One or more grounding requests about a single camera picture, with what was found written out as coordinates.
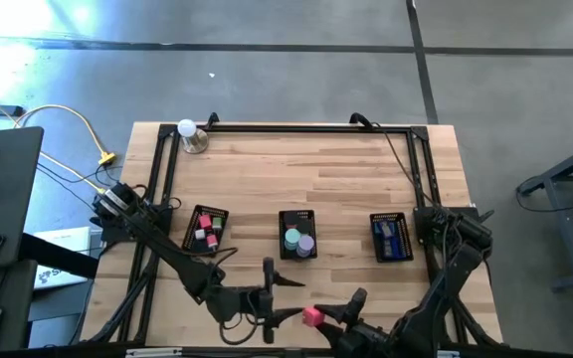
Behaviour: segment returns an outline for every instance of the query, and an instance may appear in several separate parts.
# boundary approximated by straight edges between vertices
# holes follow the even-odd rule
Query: concrete floor
[[[573,48],[573,1],[417,0],[426,46]],[[0,36],[130,42],[412,46],[403,0],[0,0]],[[439,123],[457,130],[468,183],[482,210],[496,209],[490,259],[505,342],[573,353],[573,290],[554,218],[520,210],[514,188],[573,153],[573,57],[428,56]],[[345,122],[353,111],[387,123],[427,123],[412,54],[129,52],[0,48],[0,102],[70,105],[105,146],[124,153],[136,120]],[[48,110],[43,149],[90,173],[97,153],[72,116]],[[0,119],[0,127],[9,123]],[[86,200],[94,193],[72,188]],[[42,202],[50,200],[49,206]],[[544,206],[534,196],[530,206]],[[86,225],[90,212],[38,174],[27,232]],[[84,287],[40,297],[77,313]],[[33,346],[63,344],[75,324],[42,321]],[[60,333],[54,333],[62,327]]]

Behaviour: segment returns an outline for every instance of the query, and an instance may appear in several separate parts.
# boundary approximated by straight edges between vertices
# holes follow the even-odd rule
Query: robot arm
[[[366,300],[366,291],[359,288],[347,305],[315,306],[317,310],[345,323],[341,329],[329,323],[316,326],[335,351],[335,357],[432,357],[436,351],[435,331],[452,306],[449,297],[461,291],[468,277],[485,259],[491,249],[491,231],[472,218],[457,215],[446,208],[435,208],[433,221],[437,225],[447,221],[453,230],[459,230],[462,241],[444,264],[444,268],[431,284],[420,304],[406,312],[390,333],[373,327],[359,318]]]
[[[104,227],[121,228],[176,270],[187,293],[197,304],[205,302],[210,314],[221,327],[236,314],[252,314],[256,321],[262,321],[260,324],[263,325],[265,342],[273,343],[273,329],[278,328],[288,317],[301,312],[301,308],[273,311],[274,284],[303,286],[281,277],[274,270],[273,259],[265,258],[263,262],[264,285],[222,285],[226,275],[217,264],[205,263],[199,259],[199,255],[181,250],[158,229],[161,211],[168,209],[160,209],[144,201],[129,186],[119,183],[105,193],[98,194],[93,207]],[[226,342],[232,345],[243,343]]]

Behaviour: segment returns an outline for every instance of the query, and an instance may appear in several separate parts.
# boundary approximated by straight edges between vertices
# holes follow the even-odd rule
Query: cable connector
[[[114,159],[116,159],[116,154],[103,152],[100,154],[100,161],[98,162],[98,165],[110,165],[114,162]]]

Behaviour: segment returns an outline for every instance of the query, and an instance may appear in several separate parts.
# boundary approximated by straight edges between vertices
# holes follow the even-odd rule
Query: wooden tabletop
[[[122,181],[129,185],[147,183],[159,125],[134,124]],[[470,196],[454,128],[430,125],[428,129],[443,204],[467,206]],[[391,139],[402,162],[410,168],[404,137],[391,135]],[[417,151],[425,175],[420,146]],[[166,162],[163,159],[158,192]],[[275,308],[346,303],[355,289],[363,287],[368,299],[361,316],[369,324],[388,330],[407,310],[417,306],[429,286],[411,215],[416,206],[413,188],[383,135],[210,133],[209,148],[203,154],[179,152],[172,196],[183,202],[182,208],[174,212],[170,233],[178,245],[196,204],[230,212],[221,248],[240,250],[222,264],[227,273],[223,284],[261,284],[264,257],[275,258],[276,268],[283,276],[306,284],[276,287]],[[318,257],[304,263],[282,261],[278,211],[299,209],[315,211]],[[375,261],[369,215],[391,212],[404,212],[408,218],[415,255],[411,262]],[[100,259],[82,338],[97,333],[123,299],[134,246],[119,244]],[[131,334],[137,327],[141,298],[134,309]],[[484,266],[472,273],[461,298],[485,331],[500,341]],[[276,330],[275,346],[328,347],[321,334],[300,322],[301,316],[285,321]],[[243,319],[238,328],[226,332],[227,337],[242,338],[250,329],[251,325]],[[196,305],[175,271],[163,262],[158,271],[147,344],[225,346],[206,306]],[[245,346],[266,346],[262,330]]]

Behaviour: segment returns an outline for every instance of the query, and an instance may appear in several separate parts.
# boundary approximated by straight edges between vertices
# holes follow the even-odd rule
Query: red block
[[[200,227],[203,229],[211,229],[211,218],[209,217],[209,215],[205,214],[205,215],[201,215],[198,218],[198,221],[200,222]]]
[[[316,327],[324,321],[324,313],[314,307],[307,307],[302,311],[302,323],[309,327]]]
[[[218,239],[216,239],[215,235],[208,235],[207,236],[207,246],[209,248],[214,248],[218,246]]]

